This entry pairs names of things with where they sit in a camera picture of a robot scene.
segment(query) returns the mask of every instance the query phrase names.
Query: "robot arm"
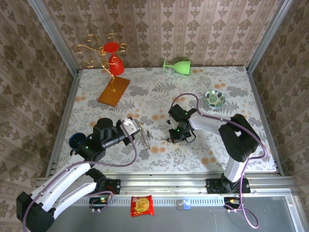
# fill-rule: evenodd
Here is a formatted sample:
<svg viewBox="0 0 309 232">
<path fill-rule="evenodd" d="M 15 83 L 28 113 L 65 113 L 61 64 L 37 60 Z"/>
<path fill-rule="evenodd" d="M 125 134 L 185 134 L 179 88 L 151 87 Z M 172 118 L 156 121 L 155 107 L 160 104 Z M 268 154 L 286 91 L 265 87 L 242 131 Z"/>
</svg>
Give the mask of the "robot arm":
<svg viewBox="0 0 309 232">
<path fill-rule="evenodd" d="M 132 139 L 141 129 L 137 120 L 127 118 L 123 121 L 123 126 Z M 71 159 L 44 185 L 34 190 L 30 195 L 22 192 L 16 200 L 16 214 L 20 221 L 23 221 L 26 209 L 37 196 L 41 196 L 31 207 L 26 226 L 32 232 L 47 231 L 54 220 L 71 204 L 81 197 L 93 192 L 105 191 L 106 177 L 99 170 L 92 168 L 94 164 L 80 163 L 68 169 L 71 165 L 82 161 L 98 162 L 105 156 L 108 147 L 124 142 L 129 144 L 129 139 L 124 133 L 122 122 L 119 120 L 113 126 L 112 120 L 102 118 L 97 121 L 93 128 L 93 133 L 86 137 L 82 133 L 74 134 L 69 141 L 72 147 Z M 74 182 L 83 174 L 86 174 L 84 181 L 76 186 Z M 120 180 L 108 180 L 120 185 Z M 47 191 L 43 191 L 45 186 L 50 184 Z"/>
<path fill-rule="evenodd" d="M 222 185 L 226 192 L 232 192 L 233 189 L 237 188 L 246 160 L 258 147 L 257 141 L 245 131 L 223 120 L 213 120 L 201 116 L 194 108 L 187 112 L 176 104 L 170 109 L 169 116 L 168 123 L 173 126 L 173 129 L 169 130 L 169 135 L 173 143 L 183 140 L 187 141 L 187 138 L 192 136 L 191 134 L 195 137 L 194 130 L 210 131 L 221 136 L 226 150 L 230 155 L 226 170 L 222 175 Z M 229 120 L 237 122 L 257 136 L 242 115 L 236 114 Z"/>
</svg>

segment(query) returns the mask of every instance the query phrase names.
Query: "orange wooden block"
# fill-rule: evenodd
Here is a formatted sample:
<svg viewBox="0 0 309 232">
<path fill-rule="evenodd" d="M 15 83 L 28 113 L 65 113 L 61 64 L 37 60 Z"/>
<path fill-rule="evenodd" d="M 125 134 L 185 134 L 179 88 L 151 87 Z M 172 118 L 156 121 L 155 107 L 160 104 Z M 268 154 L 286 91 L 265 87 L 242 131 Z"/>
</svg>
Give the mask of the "orange wooden block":
<svg viewBox="0 0 309 232">
<path fill-rule="evenodd" d="M 110 80 L 110 82 L 107 84 L 106 88 L 98 98 L 98 102 L 116 107 L 122 95 L 124 94 L 127 86 L 130 84 L 130 80 L 124 79 L 119 76 L 114 77 L 115 81 L 113 82 L 113 85 L 116 91 L 114 92 L 111 85 L 112 80 Z"/>
</svg>

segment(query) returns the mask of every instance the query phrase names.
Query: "damask wallpaper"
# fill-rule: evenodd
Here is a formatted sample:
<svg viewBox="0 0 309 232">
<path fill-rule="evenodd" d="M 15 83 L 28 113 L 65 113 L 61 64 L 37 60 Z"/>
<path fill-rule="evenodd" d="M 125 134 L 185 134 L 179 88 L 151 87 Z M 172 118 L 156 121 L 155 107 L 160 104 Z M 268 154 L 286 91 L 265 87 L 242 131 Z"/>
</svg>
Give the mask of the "damask wallpaper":
<svg viewBox="0 0 309 232">
<path fill-rule="evenodd" d="M 76 64 L 73 49 L 94 33 L 115 33 L 129 50 L 126 67 L 159 67 L 189 58 L 194 66 L 245 65 L 279 0 L 44 0 Z"/>
<path fill-rule="evenodd" d="M 72 76 L 31 6 L 0 1 L 0 231 L 21 231 L 16 197 L 44 174 Z"/>
<path fill-rule="evenodd" d="M 285 173 L 309 219 L 309 1 L 294 0 L 253 72 Z"/>
</svg>

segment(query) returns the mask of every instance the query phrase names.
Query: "red snack bag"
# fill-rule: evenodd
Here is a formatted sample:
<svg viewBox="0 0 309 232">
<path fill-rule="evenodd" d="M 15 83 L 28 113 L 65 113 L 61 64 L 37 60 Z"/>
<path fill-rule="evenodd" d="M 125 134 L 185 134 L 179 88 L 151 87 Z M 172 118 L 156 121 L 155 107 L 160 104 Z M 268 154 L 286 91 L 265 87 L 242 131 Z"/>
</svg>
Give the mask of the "red snack bag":
<svg viewBox="0 0 309 232">
<path fill-rule="evenodd" d="M 154 215 L 153 197 L 132 197 L 131 198 L 131 217 L 140 215 Z"/>
</svg>

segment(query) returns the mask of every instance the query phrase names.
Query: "blue object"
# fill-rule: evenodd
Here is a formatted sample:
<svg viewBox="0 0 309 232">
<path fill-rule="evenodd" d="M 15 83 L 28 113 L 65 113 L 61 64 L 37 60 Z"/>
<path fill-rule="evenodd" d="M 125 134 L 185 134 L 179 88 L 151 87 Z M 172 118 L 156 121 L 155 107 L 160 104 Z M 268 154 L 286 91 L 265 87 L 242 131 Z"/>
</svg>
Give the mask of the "blue object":
<svg viewBox="0 0 309 232">
<path fill-rule="evenodd" d="M 69 146 L 72 149 L 77 149 L 78 146 L 85 141 L 86 139 L 86 135 L 84 135 L 83 133 L 75 133 L 73 134 L 70 138 L 69 138 Z"/>
<path fill-rule="evenodd" d="M 183 201 L 183 209 L 184 209 L 184 210 L 191 209 L 190 200 L 184 200 L 184 201 Z"/>
</svg>

